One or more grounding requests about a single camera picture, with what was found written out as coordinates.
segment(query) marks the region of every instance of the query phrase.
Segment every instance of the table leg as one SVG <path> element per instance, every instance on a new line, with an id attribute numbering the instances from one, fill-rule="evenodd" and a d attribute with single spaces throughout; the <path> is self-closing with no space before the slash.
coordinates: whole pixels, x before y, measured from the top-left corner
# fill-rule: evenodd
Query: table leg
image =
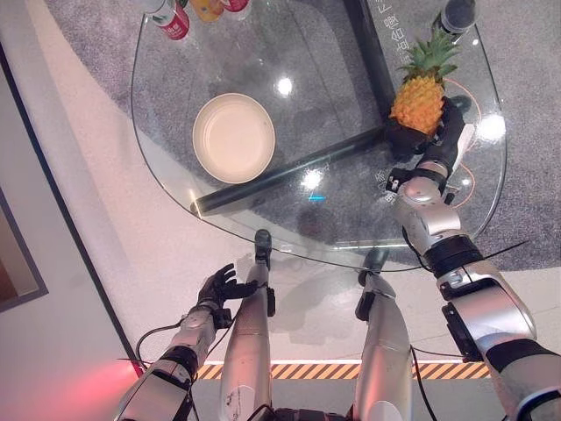
<path id="1" fill-rule="evenodd" d="M 384 140 L 384 130 L 382 127 L 360 133 L 357 136 L 343 140 L 335 145 L 328 146 L 321 151 L 311 153 L 300 158 L 298 161 L 285 164 L 279 168 L 271 169 L 257 176 L 250 182 L 233 184 L 224 189 L 220 189 L 209 195 L 199 197 L 191 204 L 191 212 L 197 216 L 207 215 L 210 211 L 220 208 L 227 204 L 244 199 L 250 195 L 259 193 L 264 189 L 285 182 L 290 177 L 299 174 L 303 169 L 310 166 L 321 166 L 328 162 L 333 162 L 352 156 L 357 153 L 364 153 Z"/>

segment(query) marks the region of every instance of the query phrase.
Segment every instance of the pineapple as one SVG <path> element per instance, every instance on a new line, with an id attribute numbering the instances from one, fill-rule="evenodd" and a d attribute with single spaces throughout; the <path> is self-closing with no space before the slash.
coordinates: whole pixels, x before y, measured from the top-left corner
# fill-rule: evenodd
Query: pineapple
<path id="1" fill-rule="evenodd" d="M 417 41 L 408 51 L 411 62 L 403 84 L 394 100 L 389 117 L 428 136 L 434 136 L 442 116 L 444 96 L 443 77 L 457 66 L 444 64 L 457 52 L 451 36 L 439 29 L 428 42 Z"/>

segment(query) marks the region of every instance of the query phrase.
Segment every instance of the pineapple crown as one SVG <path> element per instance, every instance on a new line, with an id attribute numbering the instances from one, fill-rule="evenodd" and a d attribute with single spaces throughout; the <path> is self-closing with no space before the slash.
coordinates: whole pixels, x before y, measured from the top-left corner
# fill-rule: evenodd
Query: pineapple crown
<path id="1" fill-rule="evenodd" d="M 411 62 L 400 67 L 407 70 L 403 79 L 407 82 L 417 76 L 432 76 L 437 83 L 443 84 L 443 77 L 458 68 L 453 64 L 445 64 L 450 57 L 456 55 L 458 46 L 452 42 L 452 36 L 442 29 L 432 33 L 432 39 L 427 42 L 417 40 L 417 45 L 408 50 Z"/>

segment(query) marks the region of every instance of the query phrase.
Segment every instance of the robot forearm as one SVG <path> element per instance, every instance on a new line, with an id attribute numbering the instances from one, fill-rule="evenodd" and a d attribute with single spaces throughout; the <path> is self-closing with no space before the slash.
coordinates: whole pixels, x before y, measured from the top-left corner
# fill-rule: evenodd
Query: robot forearm
<path id="1" fill-rule="evenodd" d="M 528 309 L 442 199 L 446 169 L 430 164 L 418 168 L 436 175 L 417 168 L 401 187 L 398 180 L 395 217 L 437 278 L 452 337 L 467 360 L 488 365 L 509 419 L 561 419 L 561 357 L 535 342 Z"/>
<path id="2" fill-rule="evenodd" d="M 193 379 L 216 336 L 212 310 L 206 305 L 191 309 L 170 347 L 121 399 L 115 421 L 187 419 Z"/>

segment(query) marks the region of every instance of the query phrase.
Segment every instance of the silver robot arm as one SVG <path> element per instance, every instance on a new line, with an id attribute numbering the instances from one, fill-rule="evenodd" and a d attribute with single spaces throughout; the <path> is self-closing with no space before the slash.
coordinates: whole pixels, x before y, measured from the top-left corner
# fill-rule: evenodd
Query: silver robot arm
<path id="1" fill-rule="evenodd" d="M 182 320 L 168 349 L 121 399 L 114 421 L 174 421 L 187 419 L 193 406 L 190 388 L 205 362 L 217 329 L 230 327 L 227 299 L 250 296 L 256 283 L 237 284 L 228 265 L 208 278 L 197 305 Z"/>
<path id="2" fill-rule="evenodd" d="M 460 140 L 469 130 L 461 119 Z M 561 357 L 536 342 L 526 305 L 483 258 L 449 198 L 442 197 L 452 163 L 461 159 L 458 150 L 428 152 L 416 169 L 395 169 L 387 188 L 398 193 L 394 216 L 406 240 L 427 261 L 448 302 L 443 313 L 451 335 L 466 360 L 487 364 L 508 419 L 559 420 Z"/>

